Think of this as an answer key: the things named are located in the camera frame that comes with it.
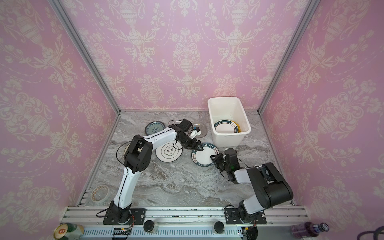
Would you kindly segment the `white plate green text rim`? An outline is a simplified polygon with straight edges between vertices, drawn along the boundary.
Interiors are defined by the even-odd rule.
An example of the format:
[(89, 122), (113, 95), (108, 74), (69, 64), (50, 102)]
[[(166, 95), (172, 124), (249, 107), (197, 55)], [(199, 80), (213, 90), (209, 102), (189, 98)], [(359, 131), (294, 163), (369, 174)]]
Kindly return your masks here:
[(199, 167), (210, 167), (214, 163), (211, 156), (218, 155), (219, 149), (211, 143), (202, 143), (203, 151), (193, 150), (191, 153), (192, 161)]

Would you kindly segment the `white plate green red rim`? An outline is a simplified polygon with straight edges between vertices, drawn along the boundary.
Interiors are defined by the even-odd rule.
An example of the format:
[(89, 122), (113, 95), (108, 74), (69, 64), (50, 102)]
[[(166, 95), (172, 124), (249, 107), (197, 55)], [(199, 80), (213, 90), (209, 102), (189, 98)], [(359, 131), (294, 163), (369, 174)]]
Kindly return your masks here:
[(220, 134), (236, 134), (238, 133), (237, 125), (231, 120), (220, 120), (214, 123), (214, 129)]

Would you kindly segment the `yellow polka dot plate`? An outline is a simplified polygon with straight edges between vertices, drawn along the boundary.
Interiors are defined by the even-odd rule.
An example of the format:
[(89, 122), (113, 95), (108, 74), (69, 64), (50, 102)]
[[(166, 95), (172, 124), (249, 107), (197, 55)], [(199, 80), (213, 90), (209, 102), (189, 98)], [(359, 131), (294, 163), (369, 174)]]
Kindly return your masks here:
[(241, 130), (241, 127), (240, 127), (240, 125), (239, 125), (238, 123), (236, 123), (236, 122), (235, 122), (235, 124), (237, 125), (237, 128), (238, 128), (238, 133), (241, 133), (241, 132), (242, 132), (242, 130)]

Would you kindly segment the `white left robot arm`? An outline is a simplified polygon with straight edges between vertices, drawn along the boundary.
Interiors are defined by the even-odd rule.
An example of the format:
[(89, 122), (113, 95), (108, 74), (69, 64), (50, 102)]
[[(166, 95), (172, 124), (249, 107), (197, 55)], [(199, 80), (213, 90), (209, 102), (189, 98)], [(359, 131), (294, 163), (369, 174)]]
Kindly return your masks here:
[(132, 224), (132, 197), (141, 173), (149, 166), (152, 152), (165, 144), (180, 143), (182, 148), (203, 151), (203, 145), (196, 137), (201, 135), (199, 128), (183, 119), (178, 124), (170, 124), (164, 130), (148, 136), (136, 135), (128, 141), (128, 148), (119, 161), (124, 166), (124, 174), (118, 191), (106, 210), (104, 221), (114, 224)]

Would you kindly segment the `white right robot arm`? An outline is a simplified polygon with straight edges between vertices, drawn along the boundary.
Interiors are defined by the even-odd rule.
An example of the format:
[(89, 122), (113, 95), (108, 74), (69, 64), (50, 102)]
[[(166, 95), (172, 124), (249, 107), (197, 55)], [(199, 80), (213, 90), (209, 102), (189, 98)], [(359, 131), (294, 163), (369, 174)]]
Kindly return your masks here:
[(210, 158), (221, 173), (226, 172), (226, 180), (234, 184), (252, 186), (253, 195), (240, 201), (237, 208), (240, 219), (244, 223), (254, 222), (258, 213), (294, 198), (291, 186), (273, 163), (242, 168), (237, 151), (233, 148), (225, 150), (223, 154), (212, 155)]

